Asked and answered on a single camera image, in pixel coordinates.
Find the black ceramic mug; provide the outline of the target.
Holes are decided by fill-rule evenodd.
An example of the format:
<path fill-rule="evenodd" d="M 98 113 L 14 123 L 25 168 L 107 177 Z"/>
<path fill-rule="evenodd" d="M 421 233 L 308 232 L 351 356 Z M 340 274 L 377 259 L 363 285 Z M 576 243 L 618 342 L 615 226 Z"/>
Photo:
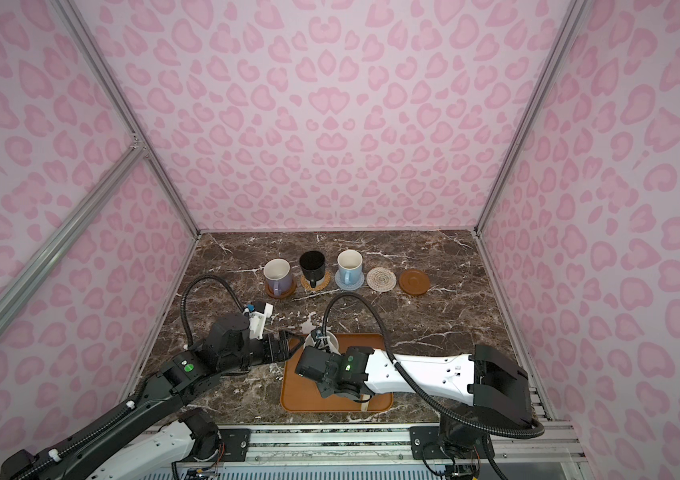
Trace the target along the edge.
<path fill-rule="evenodd" d="M 302 274 L 315 285 L 326 273 L 326 257 L 318 250 L 307 251 L 299 259 Z"/>

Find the light blue ceramic mug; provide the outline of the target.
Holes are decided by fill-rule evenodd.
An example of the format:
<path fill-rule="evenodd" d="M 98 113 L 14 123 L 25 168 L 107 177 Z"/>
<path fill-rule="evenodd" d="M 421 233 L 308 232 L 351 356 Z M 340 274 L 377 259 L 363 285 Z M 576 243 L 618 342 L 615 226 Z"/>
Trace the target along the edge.
<path fill-rule="evenodd" d="M 351 273 L 363 273 L 363 256 L 357 250 L 348 249 L 342 251 L 337 257 L 337 264 L 338 271 L 347 275 L 346 282 L 350 281 Z"/>

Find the beige ceramic mug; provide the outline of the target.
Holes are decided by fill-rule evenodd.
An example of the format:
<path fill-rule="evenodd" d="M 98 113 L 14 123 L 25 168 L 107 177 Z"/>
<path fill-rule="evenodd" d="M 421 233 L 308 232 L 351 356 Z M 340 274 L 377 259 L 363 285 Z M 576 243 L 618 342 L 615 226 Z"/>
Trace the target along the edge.
<path fill-rule="evenodd" d="M 361 405 L 360 410 L 362 412 L 368 411 L 370 400 L 371 400 L 371 396 L 364 395 L 363 398 L 359 401 L 359 404 Z"/>

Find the white speckled ceramic mug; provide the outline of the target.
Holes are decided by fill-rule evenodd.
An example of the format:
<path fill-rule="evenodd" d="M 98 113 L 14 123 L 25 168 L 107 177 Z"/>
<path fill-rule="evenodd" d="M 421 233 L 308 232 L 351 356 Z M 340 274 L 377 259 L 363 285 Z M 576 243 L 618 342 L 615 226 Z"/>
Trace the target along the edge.
<path fill-rule="evenodd" d="M 340 353 L 340 344 L 337 337 L 331 331 L 324 332 L 321 327 L 317 327 L 307 335 L 304 346 L 314 347 L 334 354 Z"/>

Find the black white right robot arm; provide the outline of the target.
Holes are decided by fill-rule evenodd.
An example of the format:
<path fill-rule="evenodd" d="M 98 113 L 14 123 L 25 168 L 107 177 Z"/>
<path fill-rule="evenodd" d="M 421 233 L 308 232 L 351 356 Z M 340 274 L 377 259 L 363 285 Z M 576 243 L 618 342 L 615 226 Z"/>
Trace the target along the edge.
<path fill-rule="evenodd" d="M 492 437 L 531 440 L 545 433 L 532 407 L 527 371 L 487 345 L 447 357 L 366 346 L 339 354 L 310 346 L 296 373 L 313 381 L 324 398 L 414 393 L 439 413 L 442 442 L 455 447 L 488 449 Z"/>

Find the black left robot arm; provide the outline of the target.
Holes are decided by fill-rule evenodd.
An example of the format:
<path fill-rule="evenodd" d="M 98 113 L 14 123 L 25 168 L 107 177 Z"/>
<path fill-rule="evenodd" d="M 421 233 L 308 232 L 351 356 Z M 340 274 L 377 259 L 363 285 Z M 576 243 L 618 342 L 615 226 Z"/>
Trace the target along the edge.
<path fill-rule="evenodd" d="M 36 454 L 20 450 L 1 465 L 1 479 L 86 479 L 149 427 L 180 411 L 226 377 L 281 363 L 304 338 L 287 330 L 250 336 L 243 313 L 220 317 L 208 336 L 146 376 L 126 400 L 78 432 Z"/>

